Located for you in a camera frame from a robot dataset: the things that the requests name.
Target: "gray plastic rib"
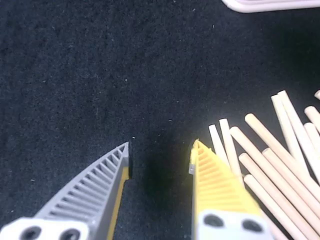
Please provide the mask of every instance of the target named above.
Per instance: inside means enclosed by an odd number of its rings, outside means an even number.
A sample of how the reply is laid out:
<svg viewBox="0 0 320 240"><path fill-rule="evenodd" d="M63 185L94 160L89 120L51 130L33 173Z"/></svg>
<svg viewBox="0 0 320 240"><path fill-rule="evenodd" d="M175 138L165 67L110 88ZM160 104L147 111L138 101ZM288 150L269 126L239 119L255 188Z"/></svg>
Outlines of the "gray plastic rib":
<svg viewBox="0 0 320 240"><path fill-rule="evenodd" d="M34 217L85 222L92 239L106 239L124 167L129 167L128 142L80 172Z"/></svg>

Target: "white plastic tray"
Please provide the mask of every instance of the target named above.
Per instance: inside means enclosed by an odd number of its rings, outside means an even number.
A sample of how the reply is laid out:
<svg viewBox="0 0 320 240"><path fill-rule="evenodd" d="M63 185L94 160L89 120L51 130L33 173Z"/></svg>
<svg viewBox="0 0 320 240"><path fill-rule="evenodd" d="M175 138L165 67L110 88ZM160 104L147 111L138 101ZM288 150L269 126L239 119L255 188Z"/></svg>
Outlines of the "white plastic tray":
<svg viewBox="0 0 320 240"><path fill-rule="evenodd" d="M320 7L320 0L222 0L228 8L240 13L256 13Z"/></svg>

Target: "wooden stick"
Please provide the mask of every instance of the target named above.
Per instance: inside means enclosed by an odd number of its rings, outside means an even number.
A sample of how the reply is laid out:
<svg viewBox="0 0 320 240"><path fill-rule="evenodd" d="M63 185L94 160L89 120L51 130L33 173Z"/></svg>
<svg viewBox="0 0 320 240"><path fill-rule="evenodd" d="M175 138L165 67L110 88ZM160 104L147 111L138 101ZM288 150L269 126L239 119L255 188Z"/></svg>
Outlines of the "wooden stick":
<svg viewBox="0 0 320 240"><path fill-rule="evenodd" d="M317 233L320 233L320 219L309 208L309 206L300 198L293 188L284 180L284 178L267 161L261 152L253 143L243 134L238 127L230 129L231 135L241 145L241 147L253 158L265 174L274 182L280 191L288 198L301 215L311 224Z"/></svg>
<svg viewBox="0 0 320 240"><path fill-rule="evenodd" d="M320 113L318 110L314 106L308 106L305 108L304 113L308 116L310 121L320 133Z"/></svg>
<svg viewBox="0 0 320 240"><path fill-rule="evenodd" d="M278 93L284 109L290 119L291 125L295 132L295 135L301 145L301 148L308 160L315 177L320 181L320 159L316 153L314 146L311 143L311 140L294 108L292 105L286 91L281 91Z"/></svg>
<svg viewBox="0 0 320 240"><path fill-rule="evenodd" d="M305 158L301 152L295 132L291 126L290 120L281 102L280 97L278 95L274 95L271 97L271 100L273 103L275 113L278 117L281 129L282 129L282 133L283 133L286 145L288 146L289 152L298 162L302 163L302 165L308 171Z"/></svg>
<svg viewBox="0 0 320 240"><path fill-rule="evenodd" d="M266 221L266 224L269 226L270 232L272 233L275 240L288 240L286 235L275 225L275 223L267 216L267 214L261 210L263 219Z"/></svg>
<svg viewBox="0 0 320 240"><path fill-rule="evenodd" d="M212 143L213 143L213 148L215 150L216 155L228 166L228 158L224 149L224 146L222 145L222 142L220 140L216 125L212 124L209 126L209 132L211 135Z"/></svg>
<svg viewBox="0 0 320 240"><path fill-rule="evenodd" d="M226 118L220 119L219 123L220 123L221 132L222 132L226 156L227 156L227 159L229 160L231 171L233 172L234 175L238 177L240 183L244 185L236 148L234 145L234 141L230 135L230 127L229 127L228 120Z"/></svg>
<svg viewBox="0 0 320 240"><path fill-rule="evenodd" d="M252 175L243 180L294 239L307 239Z"/></svg>
<svg viewBox="0 0 320 240"><path fill-rule="evenodd" d="M243 153L239 156L241 163L249 170L252 176L259 182L264 190L273 198L283 212L292 220L298 229L308 239L318 239L317 233L310 227L306 220L300 215L295 207L286 199L286 197L269 180L262 170L254 163L248 154Z"/></svg>
<svg viewBox="0 0 320 240"><path fill-rule="evenodd" d="M315 96L317 99L320 100L320 90L317 91L317 92L314 94L314 96Z"/></svg>
<svg viewBox="0 0 320 240"><path fill-rule="evenodd" d="M259 135L259 137L271 148L281 159L288 159L289 161L296 162L290 153L281 145L281 143L269 132L269 130L256 118L252 113L244 117L245 122ZM301 168L308 173L306 162L301 162L297 159Z"/></svg>
<svg viewBox="0 0 320 240"><path fill-rule="evenodd" d="M315 125L311 122L307 122L304 124L304 128L314 146L315 151L320 157L320 135L317 132Z"/></svg>
<svg viewBox="0 0 320 240"><path fill-rule="evenodd" d="M287 150L277 141L277 139L259 122L253 126L259 127L255 132L262 140L280 157L281 161L290 169L290 171L303 183L303 185L312 193L312 195L320 202L320 187L303 171L303 166L287 152Z"/></svg>
<svg viewBox="0 0 320 240"><path fill-rule="evenodd" d="M284 163L278 158L278 156L270 148L265 149L262 154L286 180L291 188L304 200L304 202L310 207L310 209L318 217L320 217L320 203L296 178L296 176L284 165Z"/></svg>

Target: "black screw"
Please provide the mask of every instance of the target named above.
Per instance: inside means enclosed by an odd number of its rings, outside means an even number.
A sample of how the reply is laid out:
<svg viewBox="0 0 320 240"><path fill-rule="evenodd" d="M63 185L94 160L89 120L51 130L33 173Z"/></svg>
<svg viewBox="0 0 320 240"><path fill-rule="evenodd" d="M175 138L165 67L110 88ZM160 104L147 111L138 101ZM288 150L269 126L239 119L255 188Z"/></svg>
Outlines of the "black screw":
<svg viewBox="0 0 320 240"><path fill-rule="evenodd" d="M23 231L21 240L35 240L39 237L41 228L38 226L32 226Z"/></svg>
<svg viewBox="0 0 320 240"><path fill-rule="evenodd" d="M209 214L205 216L204 223L212 227L223 227L224 221L217 215Z"/></svg>
<svg viewBox="0 0 320 240"><path fill-rule="evenodd" d="M259 223L253 221L253 220L244 220L242 223L242 226L244 229L253 231L256 233L260 233L263 231L262 227L260 226Z"/></svg>
<svg viewBox="0 0 320 240"><path fill-rule="evenodd" d="M80 232L77 229L71 228L62 233L60 240L78 240Z"/></svg>

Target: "black fabric surface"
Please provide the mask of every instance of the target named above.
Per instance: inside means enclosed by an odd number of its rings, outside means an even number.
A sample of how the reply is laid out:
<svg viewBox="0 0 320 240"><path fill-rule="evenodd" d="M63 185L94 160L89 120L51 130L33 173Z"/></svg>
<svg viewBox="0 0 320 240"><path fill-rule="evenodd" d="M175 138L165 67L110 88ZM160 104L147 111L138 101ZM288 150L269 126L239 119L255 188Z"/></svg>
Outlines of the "black fabric surface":
<svg viewBox="0 0 320 240"><path fill-rule="evenodd" d="M220 0L0 1L0 225L33 216L131 142L114 239L190 239L188 148L270 96L320 107L320 9L241 14Z"/></svg>

